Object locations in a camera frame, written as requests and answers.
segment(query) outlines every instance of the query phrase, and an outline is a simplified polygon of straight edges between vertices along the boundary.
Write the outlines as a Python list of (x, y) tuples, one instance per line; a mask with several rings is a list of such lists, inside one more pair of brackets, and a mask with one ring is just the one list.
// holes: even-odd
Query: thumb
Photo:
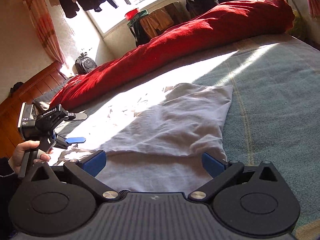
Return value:
[(37, 148), (40, 144), (40, 141), (26, 141), (17, 145), (17, 151), (26, 151), (29, 149)]

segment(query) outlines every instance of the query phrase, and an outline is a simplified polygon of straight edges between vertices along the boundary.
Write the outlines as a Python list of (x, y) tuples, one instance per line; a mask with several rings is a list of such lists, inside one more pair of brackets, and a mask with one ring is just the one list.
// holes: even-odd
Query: hand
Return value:
[[(37, 148), (39, 144), (40, 144), (40, 141), (26, 141), (17, 145), (17, 147), (15, 148), (12, 154), (12, 157), (8, 161), (11, 169), (13, 169), (16, 174), (20, 172), (20, 167), (21, 167), (21, 162), (22, 162), (24, 152), (29, 149)], [(41, 154), (40, 159), (48, 162), (50, 160), (49, 154)]]

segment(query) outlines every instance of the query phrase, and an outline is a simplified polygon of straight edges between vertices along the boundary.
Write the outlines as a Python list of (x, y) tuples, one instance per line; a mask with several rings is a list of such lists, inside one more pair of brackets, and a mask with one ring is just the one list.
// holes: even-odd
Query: ribbed gray panel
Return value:
[[(14, 240), (40, 240), (19, 233)], [(81, 229), (50, 240), (240, 240), (250, 239), (223, 228), (204, 204), (187, 201), (182, 193), (127, 193), (103, 204)], [(290, 235), (276, 239), (293, 240)]]

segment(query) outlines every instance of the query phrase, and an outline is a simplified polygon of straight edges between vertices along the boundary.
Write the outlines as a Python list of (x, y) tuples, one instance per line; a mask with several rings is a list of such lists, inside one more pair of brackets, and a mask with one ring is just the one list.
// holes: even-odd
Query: headboard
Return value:
[(0, 157), (11, 157), (15, 147), (23, 142), (17, 128), (22, 103), (30, 104), (33, 99), (62, 84), (65, 78), (59, 72), (60, 68), (60, 62), (53, 62), (0, 104)]

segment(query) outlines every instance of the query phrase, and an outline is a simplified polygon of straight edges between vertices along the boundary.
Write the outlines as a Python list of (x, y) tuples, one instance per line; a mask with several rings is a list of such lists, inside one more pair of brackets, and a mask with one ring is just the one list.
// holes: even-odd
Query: white wall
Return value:
[[(160, 0), (160, 3), (151, 4), (146, 7), (148, 11), (153, 11), (172, 2), (179, 1), (185, 6), (185, 0)], [(136, 47), (135, 39), (127, 27), (127, 21), (123, 20), (104, 37), (104, 42), (110, 48), (116, 58), (122, 57), (126, 52)]]
[[(308, 36), (313, 41), (320, 43), (320, 21), (311, 18), (309, 14), (309, 5), (308, 0), (294, 0), (301, 11), (303, 18), (307, 24), (308, 28)], [(291, 0), (289, 0), (289, 4), (295, 9)]]
[(8, 6), (0, 0), (0, 55), (0, 102), (15, 83), (27, 81), (53, 62), (42, 48), (22, 1)]
[(98, 65), (115, 58), (81, 7), (80, 11), (77, 12), (77, 16), (69, 19), (65, 17), (61, 6), (51, 7), (49, 0), (45, 1), (59, 44), (70, 67), (74, 65), (76, 58), (82, 51), (88, 52), (88, 57), (94, 59)]

